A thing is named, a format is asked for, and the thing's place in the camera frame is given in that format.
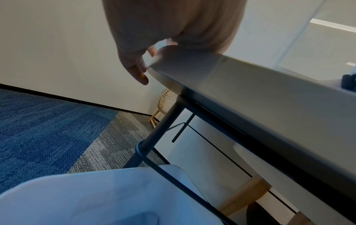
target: gray tabletop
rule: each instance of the gray tabletop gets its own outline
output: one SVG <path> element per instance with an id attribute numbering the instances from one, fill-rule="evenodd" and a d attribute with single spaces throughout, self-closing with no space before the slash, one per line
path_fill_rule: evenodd
<path id="1" fill-rule="evenodd" d="M 161 48 L 149 73 L 356 200 L 356 95 L 210 52 Z"/>

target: table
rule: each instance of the table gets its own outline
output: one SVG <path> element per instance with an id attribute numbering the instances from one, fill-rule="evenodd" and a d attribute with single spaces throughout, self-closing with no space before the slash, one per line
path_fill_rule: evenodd
<path id="1" fill-rule="evenodd" d="M 126 168 L 187 108 L 356 223 L 354 93 L 179 46 L 161 48 L 149 73 L 181 95 Z"/>

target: gray carpet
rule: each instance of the gray carpet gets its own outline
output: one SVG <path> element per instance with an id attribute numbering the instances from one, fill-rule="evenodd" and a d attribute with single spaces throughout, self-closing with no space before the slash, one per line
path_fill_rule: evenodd
<path id="1" fill-rule="evenodd" d="M 148 116 L 119 112 L 68 173 L 122 168 L 135 152 L 136 144 L 153 130 L 148 119 Z M 148 158 L 158 165 L 165 164 L 154 152 Z"/>

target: blue carpet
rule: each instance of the blue carpet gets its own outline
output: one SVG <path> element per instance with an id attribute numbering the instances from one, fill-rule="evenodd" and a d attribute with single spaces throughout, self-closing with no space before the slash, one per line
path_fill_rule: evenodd
<path id="1" fill-rule="evenodd" d="M 0 89 L 0 193 L 67 173 L 117 113 Z"/>

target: rattan chair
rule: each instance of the rattan chair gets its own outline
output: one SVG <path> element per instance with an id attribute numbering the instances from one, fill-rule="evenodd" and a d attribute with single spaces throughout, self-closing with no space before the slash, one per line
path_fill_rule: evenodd
<path id="1" fill-rule="evenodd" d="M 169 111 L 169 109 L 173 106 L 173 104 L 176 102 L 177 100 L 177 95 L 173 92 L 171 92 L 168 89 L 165 89 L 161 95 L 159 96 L 158 100 L 157 100 L 157 110 L 156 112 L 152 115 L 152 117 L 148 120 L 151 122 L 152 126 L 155 128 L 156 125 L 155 123 L 158 123 L 157 120 L 155 120 L 155 116 L 161 112 L 164 115 L 167 114 L 167 112 Z"/>

